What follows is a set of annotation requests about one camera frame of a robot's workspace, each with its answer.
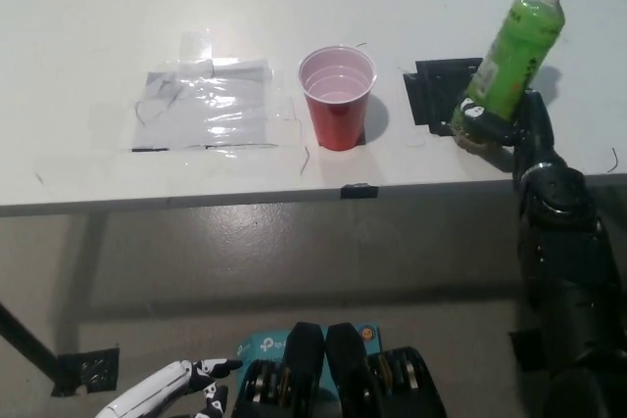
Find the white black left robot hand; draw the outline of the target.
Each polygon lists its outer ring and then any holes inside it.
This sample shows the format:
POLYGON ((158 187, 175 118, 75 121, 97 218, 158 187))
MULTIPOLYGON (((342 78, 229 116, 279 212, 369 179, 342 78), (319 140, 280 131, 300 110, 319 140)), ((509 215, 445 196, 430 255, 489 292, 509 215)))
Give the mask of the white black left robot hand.
POLYGON ((223 417, 228 386, 220 386, 217 380, 241 366, 241 360, 227 358, 175 361, 111 401, 97 417, 158 417, 180 397, 198 392, 203 393, 205 405, 187 417, 223 417))

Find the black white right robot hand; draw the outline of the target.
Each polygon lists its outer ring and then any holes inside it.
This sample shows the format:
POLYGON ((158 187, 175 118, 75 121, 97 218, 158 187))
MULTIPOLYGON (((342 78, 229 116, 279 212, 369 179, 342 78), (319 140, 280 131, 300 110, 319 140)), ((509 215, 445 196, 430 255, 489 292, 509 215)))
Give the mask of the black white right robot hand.
POLYGON ((470 99, 456 108, 456 136, 471 153, 486 157, 511 173, 518 186, 548 167, 565 167, 555 151, 555 137, 541 94, 529 89, 514 107, 513 116, 502 118, 470 99))

